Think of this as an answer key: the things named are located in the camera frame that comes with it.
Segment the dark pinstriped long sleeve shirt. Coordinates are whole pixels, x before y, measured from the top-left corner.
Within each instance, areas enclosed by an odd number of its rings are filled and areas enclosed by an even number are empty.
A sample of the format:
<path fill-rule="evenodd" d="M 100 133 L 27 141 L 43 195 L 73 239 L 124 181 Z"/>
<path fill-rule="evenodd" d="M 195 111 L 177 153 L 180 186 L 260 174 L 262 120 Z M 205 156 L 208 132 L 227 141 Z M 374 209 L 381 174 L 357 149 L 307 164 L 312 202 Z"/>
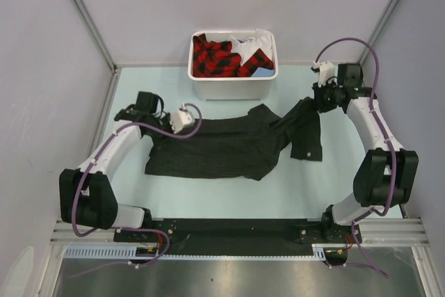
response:
<path fill-rule="evenodd" d="M 314 99 L 300 100 L 284 117 L 260 104 L 238 118 L 203 120 L 199 131 L 185 140 L 157 138 L 145 174 L 260 181 L 287 146 L 292 159 L 322 161 L 321 122 Z"/>

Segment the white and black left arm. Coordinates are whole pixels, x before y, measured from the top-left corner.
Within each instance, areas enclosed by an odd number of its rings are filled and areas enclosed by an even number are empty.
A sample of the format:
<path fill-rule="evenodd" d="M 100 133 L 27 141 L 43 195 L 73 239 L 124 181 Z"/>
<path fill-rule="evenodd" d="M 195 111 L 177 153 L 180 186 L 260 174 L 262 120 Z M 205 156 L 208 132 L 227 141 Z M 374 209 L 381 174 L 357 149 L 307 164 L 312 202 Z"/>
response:
<path fill-rule="evenodd" d="M 76 236 L 121 227 L 129 228 L 139 241 L 153 235 L 149 210 L 118 203 L 111 180 L 143 136 L 158 136 L 158 129 L 170 131 L 168 116 L 163 113 L 161 97 L 140 91 L 134 104 L 116 114 L 110 135 L 90 157 L 78 168 L 66 168 L 60 174 L 60 215 L 63 222 L 72 225 Z"/>

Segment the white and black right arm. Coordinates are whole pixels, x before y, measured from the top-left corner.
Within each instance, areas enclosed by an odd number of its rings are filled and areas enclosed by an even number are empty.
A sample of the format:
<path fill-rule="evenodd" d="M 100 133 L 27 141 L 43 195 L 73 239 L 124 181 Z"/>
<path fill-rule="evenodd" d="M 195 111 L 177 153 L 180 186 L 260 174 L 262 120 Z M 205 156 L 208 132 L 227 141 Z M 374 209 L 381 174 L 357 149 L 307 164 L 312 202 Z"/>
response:
<path fill-rule="evenodd" d="M 311 68 L 318 75 L 312 86 L 318 111 L 342 109 L 354 124 L 365 151 L 352 193 L 330 205 L 321 218 L 322 237 L 336 243 L 353 236 L 352 223 L 370 214 L 384 216 L 392 207 L 408 202 L 419 156 L 414 150 L 406 150 L 392 134 L 377 95 L 363 84 L 360 64 L 316 61 Z"/>

